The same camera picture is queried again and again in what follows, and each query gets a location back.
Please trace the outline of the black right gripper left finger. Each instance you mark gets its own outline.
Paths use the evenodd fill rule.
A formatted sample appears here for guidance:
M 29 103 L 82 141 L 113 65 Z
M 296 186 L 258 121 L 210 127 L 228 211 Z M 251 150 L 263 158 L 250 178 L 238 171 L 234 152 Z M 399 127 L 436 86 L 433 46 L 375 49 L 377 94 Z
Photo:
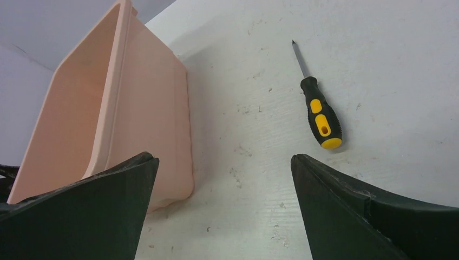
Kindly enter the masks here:
M 160 161 L 142 152 L 16 204 L 1 204 L 1 259 L 134 259 Z

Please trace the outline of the black yellow screwdriver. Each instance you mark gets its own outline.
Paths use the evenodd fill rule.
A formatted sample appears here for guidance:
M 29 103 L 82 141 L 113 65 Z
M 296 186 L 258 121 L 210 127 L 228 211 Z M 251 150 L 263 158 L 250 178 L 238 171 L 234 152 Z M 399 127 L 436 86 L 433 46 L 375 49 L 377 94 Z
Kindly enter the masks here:
M 338 117 L 320 91 L 317 78 L 310 75 L 299 46 L 294 40 L 292 48 L 304 76 L 300 87 L 305 95 L 307 117 L 312 134 L 322 148 L 336 149 L 343 143 L 342 128 Z

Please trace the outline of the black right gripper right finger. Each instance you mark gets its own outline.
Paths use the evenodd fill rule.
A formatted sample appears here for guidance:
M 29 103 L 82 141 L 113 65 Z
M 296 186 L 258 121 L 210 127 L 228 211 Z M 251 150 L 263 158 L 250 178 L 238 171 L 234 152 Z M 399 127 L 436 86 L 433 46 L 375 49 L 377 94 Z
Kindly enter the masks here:
M 391 193 L 306 154 L 291 171 L 313 259 L 458 259 L 458 208 Z

